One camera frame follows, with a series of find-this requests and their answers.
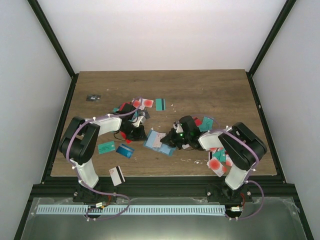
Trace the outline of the light blue card holder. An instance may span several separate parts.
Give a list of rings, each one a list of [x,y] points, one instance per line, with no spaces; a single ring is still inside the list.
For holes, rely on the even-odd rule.
[[[167,144],[164,144],[161,142],[161,139],[164,138],[165,136],[166,136],[165,133],[160,133],[151,129],[147,135],[147,140],[145,140],[143,143],[143,146],[155,152],[158,152],[167,156],[172,156],[176,148],[170,147]]]

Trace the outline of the white card black stripe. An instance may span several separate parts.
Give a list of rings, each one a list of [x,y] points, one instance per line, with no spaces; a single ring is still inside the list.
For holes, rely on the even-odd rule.
[[[120,166],[116,166],[110,169],[109,174],[110,174],[112,183],[115,187],[120,184],[123,184],[126,181]]]

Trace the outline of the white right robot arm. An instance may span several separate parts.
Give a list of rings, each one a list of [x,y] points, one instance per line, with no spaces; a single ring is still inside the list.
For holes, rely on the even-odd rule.
[[[223,198],[229,202],[240,196],[240,187],[248,182],[250,174],[267,153],[265,143],[243,122],[237,122],[225,129],[201,130],[190,115],[175,122],[170,132],[159,141],[179,149],[184,145],[199,151],[224,149],[233,162],[224,180],[226,186],[222,188]]]

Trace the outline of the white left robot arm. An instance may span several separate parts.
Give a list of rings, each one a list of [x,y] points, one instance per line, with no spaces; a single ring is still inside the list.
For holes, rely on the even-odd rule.
[[[118,111],[101,117],[75,116],[62,136],[58,150],[75,169],[80,185],[86,187],[84,195],[89,201],[97,202],[102,196],[92,162],[98,137],[122,132],[129,141],[145,141],[144,121],[137,114],[138,109],[132,103],[125,103]]]

